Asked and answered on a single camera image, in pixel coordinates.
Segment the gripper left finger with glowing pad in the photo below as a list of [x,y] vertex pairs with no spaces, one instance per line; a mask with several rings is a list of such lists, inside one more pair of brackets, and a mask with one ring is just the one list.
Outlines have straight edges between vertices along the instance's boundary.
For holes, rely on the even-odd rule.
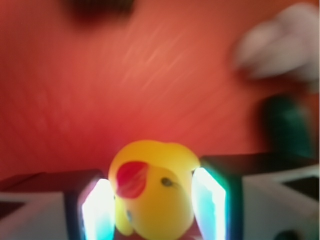
[[2,240],[114,237],[114,194],[99,170],[30,173],[0,181]]

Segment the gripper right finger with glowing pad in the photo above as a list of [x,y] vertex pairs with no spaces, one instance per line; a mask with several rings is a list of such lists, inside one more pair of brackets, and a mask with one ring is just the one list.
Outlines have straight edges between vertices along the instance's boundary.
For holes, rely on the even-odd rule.
[[192,176],[204,240],[317,240],[320,166],[292,154],[205,155]]

